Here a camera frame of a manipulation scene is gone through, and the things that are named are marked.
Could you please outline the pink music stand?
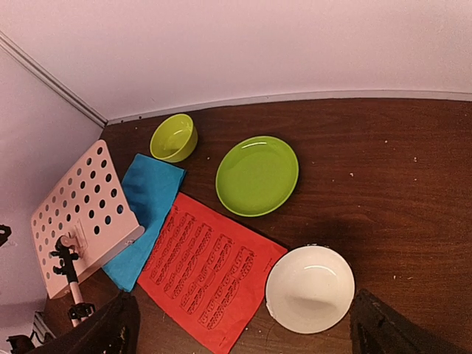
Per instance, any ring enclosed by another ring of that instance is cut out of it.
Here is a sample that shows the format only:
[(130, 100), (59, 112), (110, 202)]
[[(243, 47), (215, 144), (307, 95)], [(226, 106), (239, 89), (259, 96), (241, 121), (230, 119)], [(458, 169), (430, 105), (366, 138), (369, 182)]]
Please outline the pink music stand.
[(144, 234), (131, 211), (106, 142), (96, 141), (33, 212), (32, 239), (50, 299), (70, 292), (66, 276), (55, 274), (52, 256), (61, 237), (78, 255), (73, 262), (79, 282)]

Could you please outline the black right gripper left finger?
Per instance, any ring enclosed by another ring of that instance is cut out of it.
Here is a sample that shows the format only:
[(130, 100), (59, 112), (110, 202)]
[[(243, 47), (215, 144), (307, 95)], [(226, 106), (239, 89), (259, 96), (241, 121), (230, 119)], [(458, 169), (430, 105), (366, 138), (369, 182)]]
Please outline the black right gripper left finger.
[(139, 329), (136, 297), (121, 292), (82, 324), (41, 346), (41, 352), (136, 353)]

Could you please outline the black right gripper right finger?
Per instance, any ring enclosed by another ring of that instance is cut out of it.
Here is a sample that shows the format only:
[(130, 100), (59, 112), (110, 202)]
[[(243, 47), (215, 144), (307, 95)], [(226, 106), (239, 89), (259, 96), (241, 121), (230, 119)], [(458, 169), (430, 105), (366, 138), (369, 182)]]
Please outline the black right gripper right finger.
[(354, 353), (460, 353), (461, 348), (410, 322), (366, 289), (350, 310)]

